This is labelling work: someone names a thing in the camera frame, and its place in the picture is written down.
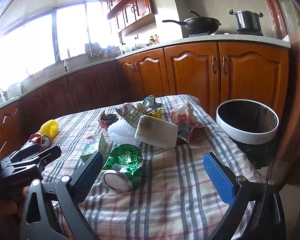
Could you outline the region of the person's left hand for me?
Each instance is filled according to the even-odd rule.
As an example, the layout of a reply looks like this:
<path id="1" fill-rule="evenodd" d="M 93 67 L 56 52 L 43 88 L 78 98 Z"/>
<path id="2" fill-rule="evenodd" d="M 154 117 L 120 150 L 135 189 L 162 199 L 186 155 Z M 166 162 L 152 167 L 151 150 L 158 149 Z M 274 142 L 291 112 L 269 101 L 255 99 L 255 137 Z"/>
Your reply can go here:
<path id="1" fill-rule="evenodd" d="M 23 214 L 25 200 L 26 200 L 28 192 L 29 192 L 29 188 L 24 187 L 22 190 L 22 198 L 21 198 L 21 200 L 18 200 L 17 203 L 15 203 L 14 201 L 11 201 L 11 200 L 1 199 L 0 200 L 0 217 L 10 216 L 15 213 L 17 213 L 18 216 L 21 217 Z"/>

